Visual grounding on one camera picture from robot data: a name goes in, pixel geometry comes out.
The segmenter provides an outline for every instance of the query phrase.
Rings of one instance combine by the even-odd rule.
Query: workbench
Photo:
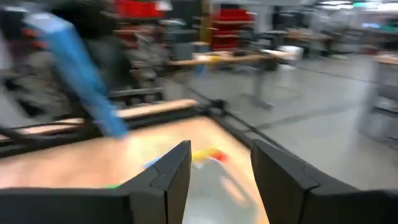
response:
[[[288,35],[285,36],[286,39],[301,40],[301,41],[311,41],[311,40],[327,40],[331,37],[325,34],[313,34],[310,30],[301,29],[289,29]]]
[[[398,65],[398,56],[392,54],[380,54],[374,56],[374,60],[379,63],[385,63],[389,65]]]
[[[21,133],[42,137],[67,130],[74,134],[73,139],[66,141],[62,140],[65,135],[54,138],[51,146],[42,144],[39,149],[43,150],[26,145],[26,150],[12,148],[8,153],[0,147],[0,157],[18,154],[0,159],[0,171],[7,172],[0,176],[0,203],[6,203],[10,191],[14,202],[0,212],[0,220],[6,220],[2,223],[44,224],[189,224],[203,220],[229,224],[269,223],[254,180],[249,150],[251,140],[211,112],[212,107],[193,100],[177,100],[118,111],[118,115],[134,128],[124,139],[93,138],[85,134],[86,137],[81,137],[86,140],[79,140],[80,125],[83,125],[80,119],[19,129]],[[181,181],[165,189],[171,201],[165,207],[169,215],[164,217],[162,202],[154,200],[159,198],[159,191],[148,193],[148,187],[142,188],[146,183],[140,176],[152,172],[153,168],[146,164],[158,157],[167,160],[165,169],[173,170],[178,155],[174,153],[170,157],[168,154],[181,151],[178,146],[182,144],[189,146],[192,153],[215,147],[226,154],[227,159],[223,162],[206,159],[200,166],[195,166],[198,161],[192,159],[192,167],[189,160],[188,167],[179,168],[174,180]],[[164,166],[156,168],[161,177],[148,183],[152,189],[158,189],[158,181],[168,179],[170,174],[162,176],[160,168]],[[110,185],[120,186],[108,189]],[[95,197],[97,203],[90,203]],[[116,201],[126,203],[117,207],[114,206]],[[89,219],[97,222],[82,221]]]
[[[289,56],[291,56],[291,53],[276,50],[263,50],[263,52],[256,52],[250,55],[238,57],[233,56],[231,52],[222,51],[193,54],[193,59],[191,60],[170,61],[169,65],[194,67],[196,65],[214,65],[220,63],[259,62],[258,64],[261,67],[258,68],[255,73],[255,77],[253,80],[253,92],[245,96],[256,106],[259,106],[261,108],[270,108],[272,106],[272,103],[268,103],[262,100],[262,85],[265,78],[265,69],[262,69],[262,66],[264,66],[266,60],[272,58],[287,58]],[[185,94],[188,94],[190,89],[188,75],[185,75],[183,77],[182,84],[185,88]]]

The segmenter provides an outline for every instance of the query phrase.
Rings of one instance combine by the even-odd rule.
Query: yellow object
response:
[[[217,62],[220,59],[219,56],[210,56],[210,61],[211,62]]]
[[[216,147],[210,147],[207,150],[201,150],[201,151],[197,151],[194,152],[192,154],[192,161],[193,162],[198,162],[198,161],[202,161],[204,159],[207,159],[208,157],[210,157],[212,154],[219,152],[219,150]]]

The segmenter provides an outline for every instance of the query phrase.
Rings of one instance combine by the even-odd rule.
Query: gray floor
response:
[[[224,180],[242,196],[241,201],[225,191]],[[183,224],[256,223],[257,212],[255,201],[221,163],[208,160],[199,169],[192,167]]]
[[[398,188],[398,151],[358,132],[363,100],[373,79],[371,57],[304,60],[296,70],[267,74],[263,98],[270,110],[250,104],[251,74],[213,72],[192,76],[190,86],[209,98],[222,98],[231,110],[323,172],[359,189]],[[169,99],[184,98],[182,87],[166,82]],[[188,97],[204,101],[191,93]],[[2,124],[31,124],[1,95]]]

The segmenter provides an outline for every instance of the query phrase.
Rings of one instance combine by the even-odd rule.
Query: table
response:
[[[126,118],[189,109],[195,105],[193,100],[178,100],[118,113]],[[27,128],[23,132],[37,134],[64,128],[68,126]],[[226,153],[228,160],[223,164],[208,161],[203,168],[192,169],[183,223],[200,223],[204,218],[212,223],[268,223],[252,173],[249,150],[205,116],[139,128],[122,141],[96,138],[0,159],[0,172],[7,173],[0,175],[0,188],[92,189],[120,184],[140,173],[146,162],[187,139],[192,142],[193,152],[214,146]],[[209,204],[203,206],[203,200]]]
[[[201,59],[200,57],[217,54],[217,60],[210,59]],[[253,62],[253,61],[264,61],[272,58],[284,58],[291,56],[291,53],[281,52],[281,51],[272,51],[269,54],[252,54],[245,56],[234,57],[231,55],[231,52],[210,52],[205,54],[194,54],[192,60],[179,60],[179,61],[170,61],[169,65],[172,66],[195,66],[195,65],[211,65],[217,63],[241,63],[241,62]],[[259,106],[261,108],[270,108],[272,103],[268,103],[263,101],[262,98],[262,84],[264,82],[265,70],[257,69],[256,75],[253,80],[253,92],[249,95],[245,95],[250,102],[254,105]],[[185,76],[183,79],[183,85],[185,86],[185,94],[189,92],[189,84],[188,84],[188,76]]]
[[[271,47],[276,49],[278,46],[283,45],[284,37],[288,33],[283,30],[269,30],[267,32],[260,33],[259,39],[266,39],[271,41]]]
[[[398,56],[392,54],[382,54],[374,56],[375,61],[390,65],[398,65]]]
[[[302,41],[309,44],[309,56],[314,55],[313,52],[315,45],[332,39],[329,35],[319,33],[314,34],[311,30],[307,29],[289,29],[288,32],[289,34],[285,36],[286,39]]]

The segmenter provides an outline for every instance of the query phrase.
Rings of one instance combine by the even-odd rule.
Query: shelf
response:
[[[133,35],[133,34],[152,34],[153,31],[148,30],[148,29],[131,29],[131,30],[114,30],[116,34],[121,34],[121,35]]]
[[[220,52],[220,51],[229,51],[229,50],[233,50],[233,49],[237,49],[237,47],[216,48],[216,49],[214,49],[214,51],[215,52]]]
[[[193,42],[192,44],[196,45],[196,46],[207,46],[207,45],[209,45],[209,43],[202,42],[202,41],[196,41],[196,42]]]
[[[127,24],[132,24],[132,23],[137,23],[140,25],[143,24],[155,24],[157,21],[161,20],[161,18],[158,17],[119,17],[118,21],[119,22],[125,22]]]
[[[101,12],[105,16],[112,17],[114,19],[117,19],[119,21],[157,21],[161,19],[160,17],[126,17],[126,16],[121,16],[118,13],[113,13],[113,12]]]
[[[254,21],[213,21],[215,24],[231,24],[231,25],[240,25],[240,24],[252,24]]]
[[[127,47],[129,49],[137,49],[138,48],[138,44],[136,42],[131,42],[128,40],[123,40],[123,39],[121,39],[121,42],[125,47]]]
[[[263,5],[261,1],[258,0],[212,0],[212,4],[239,4],[239,5]]]
[[[217,38],[238,38],[239,35],[226,34],[226,35],[213,35],[213,37],[217,37]]]

